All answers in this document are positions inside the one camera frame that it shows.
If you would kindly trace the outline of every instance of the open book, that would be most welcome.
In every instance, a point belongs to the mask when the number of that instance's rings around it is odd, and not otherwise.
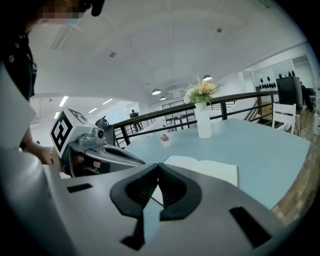
[[[239,186],[239,172],[236,165],[210,160],[198,161],[192,157],[177,155],[170,156],[165,160],[164,164],[189,169],[200,174],[224,180],[236,187]],[[154,190],[152,198],[160,204],[163,204],[162,193],[159,186]]]

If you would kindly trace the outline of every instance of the book page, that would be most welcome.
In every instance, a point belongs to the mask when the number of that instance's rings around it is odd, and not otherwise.
[[[238,187],[238,168],[236,165],[210,160],[198,161],[192,157],[176,155],[170,156],[164,164],[189,169],[200,174],[218,178]]]
[[[171,155],[164,164],[178,166],[181,168],[196,171],[199,168],[199,161],[188,156]]]

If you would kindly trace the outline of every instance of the light blue table top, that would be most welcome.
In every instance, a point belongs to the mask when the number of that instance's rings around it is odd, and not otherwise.
[[[212,137],[201,139],[197,128],[141,137],[125,148],[147,164],[169,156],[192,157],[238,166],[239,188],[268,209],[285,195],[306,159],[310,142],[262,124],[238,119],[212,123]]]

